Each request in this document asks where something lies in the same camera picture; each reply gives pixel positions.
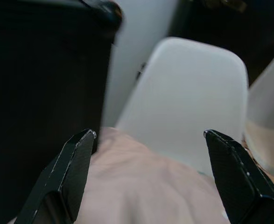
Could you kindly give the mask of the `dark wooden furniture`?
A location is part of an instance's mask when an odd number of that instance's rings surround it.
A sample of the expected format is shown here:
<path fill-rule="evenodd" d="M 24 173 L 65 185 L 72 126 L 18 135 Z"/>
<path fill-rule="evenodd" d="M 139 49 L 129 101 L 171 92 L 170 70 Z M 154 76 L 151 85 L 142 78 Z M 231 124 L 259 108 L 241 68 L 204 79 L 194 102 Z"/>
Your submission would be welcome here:
<path fill-rule="evenodd" d="M 179 0 L 168 36 L 233 52 L 252 84 L 274 58 L 274 0 Z"/>

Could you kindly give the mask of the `white plastic chair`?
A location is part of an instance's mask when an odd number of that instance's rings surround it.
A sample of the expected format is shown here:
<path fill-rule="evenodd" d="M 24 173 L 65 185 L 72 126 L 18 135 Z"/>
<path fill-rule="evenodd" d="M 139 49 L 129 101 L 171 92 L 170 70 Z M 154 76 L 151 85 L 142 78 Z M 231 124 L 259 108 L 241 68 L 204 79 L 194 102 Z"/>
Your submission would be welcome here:
<path fill-rule="evenodd" d="M 256 161 L 274 176 L 274 58 L 249 89 L 245 138 Z"/>
<path fill-rule="evenodd" d="M 168 37 L 156 45 L 116 128 L 212 176 L 204 131 L 213 129 L 241 141 L 247 95 L 246 66 L 236 54 Z"/>

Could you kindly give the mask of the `large black cabinet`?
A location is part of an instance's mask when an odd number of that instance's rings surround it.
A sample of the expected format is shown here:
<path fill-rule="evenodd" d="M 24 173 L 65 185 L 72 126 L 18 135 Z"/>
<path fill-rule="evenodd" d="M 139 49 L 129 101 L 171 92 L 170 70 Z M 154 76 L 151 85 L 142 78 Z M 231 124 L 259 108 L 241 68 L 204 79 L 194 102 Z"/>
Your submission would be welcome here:
<path fill-rule="evenodd" d="M 0 224 L 72 135 L 99 132 L 122 21 L 113 0 L 0 0 Z"/>

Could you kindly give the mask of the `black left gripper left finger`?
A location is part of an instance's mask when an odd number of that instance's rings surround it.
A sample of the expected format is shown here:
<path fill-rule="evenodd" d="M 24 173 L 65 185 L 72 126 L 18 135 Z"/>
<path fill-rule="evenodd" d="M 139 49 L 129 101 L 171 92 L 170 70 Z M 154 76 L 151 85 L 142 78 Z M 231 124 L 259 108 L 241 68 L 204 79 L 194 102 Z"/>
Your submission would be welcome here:
<path fill-rule="evenodd" d="M 73 135 L 43 169 L 14 224 L 73 224 L 80 210 L 94 140 L 91 129 Z"/>

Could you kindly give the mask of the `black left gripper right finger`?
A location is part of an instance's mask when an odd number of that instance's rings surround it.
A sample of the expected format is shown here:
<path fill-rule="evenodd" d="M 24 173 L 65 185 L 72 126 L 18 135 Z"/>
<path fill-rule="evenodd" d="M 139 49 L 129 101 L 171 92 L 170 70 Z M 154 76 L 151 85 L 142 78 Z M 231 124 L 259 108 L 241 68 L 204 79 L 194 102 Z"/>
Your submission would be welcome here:
<path fill-rule="evenodd" d="M 215 184 L 231 224 L 274 224 L 274 183 L 240 143 L 204 132 Z"/>

